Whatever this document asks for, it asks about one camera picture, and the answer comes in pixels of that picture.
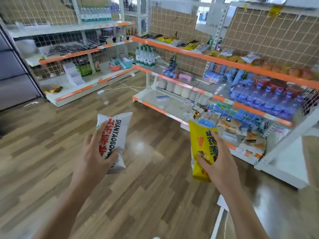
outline forearm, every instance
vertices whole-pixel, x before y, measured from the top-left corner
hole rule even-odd
[[[86,197],[70,187],[61,195],[57,207],[32,239],[67,239]]]
[[[238,239],[269,239],[242,188],[228,189],[222,195],[228,205]]]

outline white snack bag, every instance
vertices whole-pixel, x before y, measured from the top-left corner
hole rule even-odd
[[[98,114],[98,124],[96,128],[107,120],[109,123],[102,134],[99,146],[100,154],[103,158],[107,159],[115,148],[121,149],[118,161],[108,170],[108,174],[124,173],[126,170],[123,162],[123,150],[125,146],[126,132],[132,114],[132,112],[128,112],[114,117]]]

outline yellow snack bag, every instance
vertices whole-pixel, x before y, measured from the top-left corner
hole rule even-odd
[[[218,129],[205,128],[193,121],[189,121],[189,129],[192,148],[193,178],[203,182],[211,182],[206,171],[197,163],[197,156],[202,156],[209,164],[213,164],[216,161],[218,156],[217,143],[210,131],[218,133]]]

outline hand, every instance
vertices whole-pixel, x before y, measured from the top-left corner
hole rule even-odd
[[[107,121],[103,122],[93,135],[86,136],[82,156],[76,161],[70,188],[80,191],[86,198],[102,181],[119,156],[117,149],[107,159],[100,155],[99,144],[107,124]]]
[[[203,157],[198,156],[197,162],[207,172],[211,181],[221,194],[230,188],[241,188],[237,165],[224,140],[211,131],[217,142],[218,156],[216,162],[210,165]]]

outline person's left hand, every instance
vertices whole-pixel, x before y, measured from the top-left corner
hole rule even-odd
[[[103,122],[93,135],[86,136],[82,155],[76,161],[70,188],[86,197],[90,196],[119,156],[117,149],[107,159],[100,155],[99,144],[107,124],[108,121]]]

